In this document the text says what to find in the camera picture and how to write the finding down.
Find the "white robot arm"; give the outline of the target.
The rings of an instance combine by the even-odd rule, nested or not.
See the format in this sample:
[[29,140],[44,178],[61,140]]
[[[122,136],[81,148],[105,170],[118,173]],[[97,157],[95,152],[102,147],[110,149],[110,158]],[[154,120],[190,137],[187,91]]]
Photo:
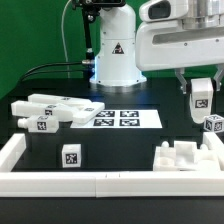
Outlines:
[[122,90],[146,82],[144,71],[173,69],[181,86],[188,67],[215,65],[224,77],[224,0],[149,0],[100,11],[100,51],[90,83]]

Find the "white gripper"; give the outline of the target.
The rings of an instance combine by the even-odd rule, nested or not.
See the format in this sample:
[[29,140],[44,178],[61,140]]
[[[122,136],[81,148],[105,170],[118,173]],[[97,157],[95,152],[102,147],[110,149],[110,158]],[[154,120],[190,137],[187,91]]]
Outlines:
[[216,90],[224,77],[224,27],[184,30],[177,20],[143,22],[136,36],[136,65],[141,71],[175,69],[184,94],[189,85],[186,67],[215,65]]

